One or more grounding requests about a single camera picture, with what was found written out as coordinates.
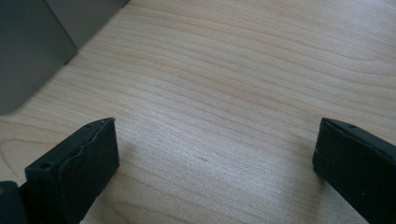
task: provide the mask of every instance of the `table surface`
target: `table surface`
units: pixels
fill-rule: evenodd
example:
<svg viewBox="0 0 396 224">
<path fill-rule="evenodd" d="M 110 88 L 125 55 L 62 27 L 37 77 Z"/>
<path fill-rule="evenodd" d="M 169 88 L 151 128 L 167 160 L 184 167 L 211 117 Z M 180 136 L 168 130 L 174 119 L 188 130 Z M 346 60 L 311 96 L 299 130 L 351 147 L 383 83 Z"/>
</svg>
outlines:
<svg viewBox="0 0 396 224">
<path fill-rule="evenodd" d="M 13 114 L 0 175 L 116 118 L 82 223 L 366 223 L 312 170 L 322 117 L 396 144 L 396 2 L 133 0 Z"/>
</svg>

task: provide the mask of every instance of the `wood grain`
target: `wood grain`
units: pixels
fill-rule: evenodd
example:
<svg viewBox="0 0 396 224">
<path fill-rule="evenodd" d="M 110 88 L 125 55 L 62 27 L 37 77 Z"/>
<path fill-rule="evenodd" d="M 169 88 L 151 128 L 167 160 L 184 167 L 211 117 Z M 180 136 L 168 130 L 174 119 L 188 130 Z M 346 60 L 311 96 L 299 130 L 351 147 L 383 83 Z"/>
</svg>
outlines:
<svg viewBox="0 0 396 224">
<path fill-rule="evenodd" d="M 389 0 L 133 0 L 17 112 L 0 175 L 114 116 L 83 223 L 365 223 L 312 171 L 322 117 L 396 144 Z"/>
</svg>

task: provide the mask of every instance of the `black object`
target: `black object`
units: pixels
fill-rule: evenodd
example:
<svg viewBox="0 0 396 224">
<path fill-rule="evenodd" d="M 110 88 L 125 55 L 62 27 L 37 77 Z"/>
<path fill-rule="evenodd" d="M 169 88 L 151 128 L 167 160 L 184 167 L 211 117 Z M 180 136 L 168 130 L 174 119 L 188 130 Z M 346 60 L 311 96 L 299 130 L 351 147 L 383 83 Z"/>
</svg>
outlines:
<svg viewBox="0 0 396 224">
<path fill-rule="evenodd" d="M 313 163 L 369 223 L 396 223 L 396 146 L 354 125 L 323 119 Z"/>
<path fill-rule="evenodd" d="M 27 223 L 20 191 L 11 181 L 0 182 L 0 223 Z"/>
<path fill-rule="evenodd" d="M 20 195 L 29 223 L 79 223 L 119 165 L 113 118 L 80 128 L 26 167 L 27 182 L 20 187 Z M 0 197 L 2 206 L 19 202 L 15 190 L 12 192 L 5 201 Z M 11 218 L 0 217 L 0 223 L 24 223 L 3 222 Z"/>
<path fill-rule="evenodd" d="M 16 110 L 129 0 L 1 0 L 0 116 Z"/>
<path fill-rule="evenodd" d="M 0 115 L 22 105 L 77 50 L 42 0 L 0 1 Z"/>
</svg>

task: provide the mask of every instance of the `black plastic piece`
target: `black plastic piece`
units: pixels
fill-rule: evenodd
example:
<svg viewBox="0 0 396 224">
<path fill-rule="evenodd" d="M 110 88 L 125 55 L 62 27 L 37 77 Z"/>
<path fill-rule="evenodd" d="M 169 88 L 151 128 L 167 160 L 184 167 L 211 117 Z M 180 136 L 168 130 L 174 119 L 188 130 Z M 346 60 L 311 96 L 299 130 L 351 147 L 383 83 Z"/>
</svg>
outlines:
<svg viewBox="0 0 396 224">
<path fill-rule="evenodd" d="M 0 224 L 27 224 L 23 202 L 16 183 L 0 182 Z"/>
<path fill-rule="evenodd" d="M 354 125 L 323 119 L 313 163 L 369 223 L 396 223 L 396 146 Z"/>
<path fill-rule="evenodd" d="M 0 224 L 24 224 L 9 221 L 13 212 L 30 224 L 79 223 L 119 165 L 114 119 L 87 124 L 26 167 L 27 182 L 19 190 L 2 182 L 10 194 L 0 194 Z"/>
</svg>

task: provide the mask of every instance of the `gray panel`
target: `gray panel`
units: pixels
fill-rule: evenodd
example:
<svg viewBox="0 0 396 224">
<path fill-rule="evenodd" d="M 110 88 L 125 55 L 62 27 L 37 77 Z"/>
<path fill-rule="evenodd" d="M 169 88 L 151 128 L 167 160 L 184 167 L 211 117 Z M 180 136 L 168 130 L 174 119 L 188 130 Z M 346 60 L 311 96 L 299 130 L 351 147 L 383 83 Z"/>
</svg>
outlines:
<svg viewBox="0 0 396 224">
<path fill-rule="evenodd" d="M 129 0 L 47 0 L 64 29 L 81 48 Z"/>
<path fill-rule="evenodd" d="M 76 48 L 41 0 L 0 1 L 0 115 L 22 105 Z"/>
</svg>

